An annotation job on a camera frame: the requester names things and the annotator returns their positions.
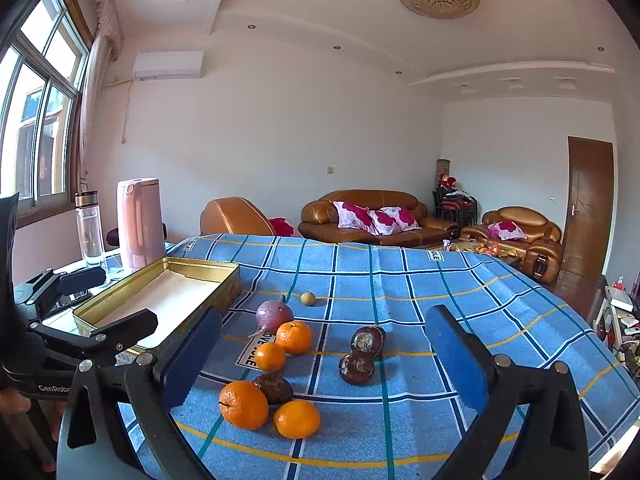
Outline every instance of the window glass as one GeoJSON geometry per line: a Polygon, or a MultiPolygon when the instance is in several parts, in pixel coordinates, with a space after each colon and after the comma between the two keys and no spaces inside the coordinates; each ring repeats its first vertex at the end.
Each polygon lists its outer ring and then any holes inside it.
{"type": "Polygon", "coordinates": [[[42,0],[31,12],[20,29],[40,52],[44,51],[51,29],[60,12],[57,0],[42,0]]]}
{"type": "Polygon", "coordinates": [[[20,68],[2,135],[0,192],[3,195],[19,191],[20,198],[33,196],[33,140],[44,85],[44,79],[27,65],[20,68]]]}
{"type": "Polygon", "coordinates": [[[66,187],[66,120],[71,99],[55,86],[47,100],[44,127],[38,150],[38,192],[40,196],[62,193],[66,187]]]}
{"type": "Polygon", "coordinates": [[[66,20],[63,20],[55,31],[45,58],[62,77],[70,83],[74,82],[82,52],[72,39],[66,20]]]}
{"type": "Polygon", "coordinates": [[[2,111],[2,103],[9,89],[11,76],[14,73],[15,64],[18,61],[18,53],[10,48],[4,54],[4,58],[0,61],[0,112],[2,111]]]}

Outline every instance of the curtain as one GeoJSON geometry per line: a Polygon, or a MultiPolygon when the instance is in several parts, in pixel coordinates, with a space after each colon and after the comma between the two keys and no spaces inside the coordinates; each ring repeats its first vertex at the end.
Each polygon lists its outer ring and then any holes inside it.
{"type": "Polygon", "coordinates": [[[100,93],[110,60],[118,59],[122,49],[122,33],[114,0],[95,0],[98,3],[98,32],[92,44],[82,85],[78,142],[78,187],[88,189],[86,150],[95,115],[95,104],[100,93]]]}

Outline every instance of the leather armchair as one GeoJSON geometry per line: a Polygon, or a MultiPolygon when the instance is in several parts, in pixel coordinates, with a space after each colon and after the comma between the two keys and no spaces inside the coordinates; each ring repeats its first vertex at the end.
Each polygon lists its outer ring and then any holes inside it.
{"type": "Polygon", "coordinates": [[[328,193],[304,206],[302,223],[298,226],[303,237],[330,244],[359,242],[407,248],[437,244],[446,238],[451,238],[459,228],[455,222],[427,216],[426,206],[418,202],[415,196],[402,191],[381,189],[348,189],[328,193]],[[381,236],[372,235],[360,229],[339,228],[338,212],[333,202],[351,202],[369,209],[404,207],[411,211],[420,229],[381,236]]]}
{"type": "Polygon", "coordinates": [[[255,205],[240,196],[212,200],[200,214],[200,234],[219,233],[275,235],[266,216],[255,205]]]}
{"type": "Polygon", "coordinates": [[[558,279],[562,263],[562,231],[558,225],[533,209],[522,206],[502,207],[482,215],[482,224],[465,227],[461,236],[476,240],[490,239],[489,224],[511,220],[527,236],[525,240],[500,240],[500,246],[518,253],[523,263],[520,271],[542,283],[554,283],[558,279]]]}

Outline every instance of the coffee table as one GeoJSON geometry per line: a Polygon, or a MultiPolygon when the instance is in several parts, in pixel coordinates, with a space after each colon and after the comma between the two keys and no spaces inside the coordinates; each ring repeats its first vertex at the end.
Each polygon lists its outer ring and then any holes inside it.
{"type": "MultiPolygon", "coordinates": [[[[455,248],[457,248],[459,251],[467,252],[467,253],[473,253],[474,248],[482,244],[482,242],[479,242],[478,240],[472,240],[471,238],[455,238],[451,241],[451,243],[454,244],[455,248]]],[[[420,247],[417,247],[416,249],[429,249],[431,251],[443,251],[444,247],[442,245],[442,242],[440,242],[438,244],[433,244],[429,246],[420,246],[420,247]]],[[[507,254],[503,250],[500,250],[498,257],[503,262],[505,262],[508,266],[513,267],[514,269],[519,269],[522,264],[521,256],[512,256],[510,254],[507,254]]]]}

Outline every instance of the wooden floor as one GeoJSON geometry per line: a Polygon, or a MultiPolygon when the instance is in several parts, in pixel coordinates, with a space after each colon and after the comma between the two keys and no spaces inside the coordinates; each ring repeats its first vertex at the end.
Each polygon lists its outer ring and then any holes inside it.
{"type": "Polygon", "coordinates": [[[565,300],[587,322],[590,322],[589,316],[593,315],[594,306],[600,307],[604,297],[604,280],[602,278],[593,280],[565,270],[560,272],[555,285],[545,285],[545,287],[565,300]]]}

